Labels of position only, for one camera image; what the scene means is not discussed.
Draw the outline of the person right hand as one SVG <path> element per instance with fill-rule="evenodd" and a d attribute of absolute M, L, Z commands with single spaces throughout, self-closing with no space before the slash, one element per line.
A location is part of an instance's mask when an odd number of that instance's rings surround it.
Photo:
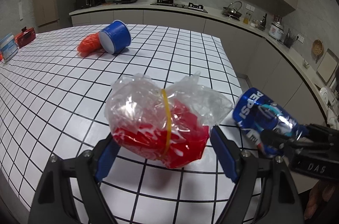
<path fill-rule="evenodd" d="M 328 202 L 335 193 L 336 186 L 327 182 L 318 181 L 309 193 L 308 203 L 304 212 L 304 219 L 308 220 L 315 214 L 322 201 Z"/>

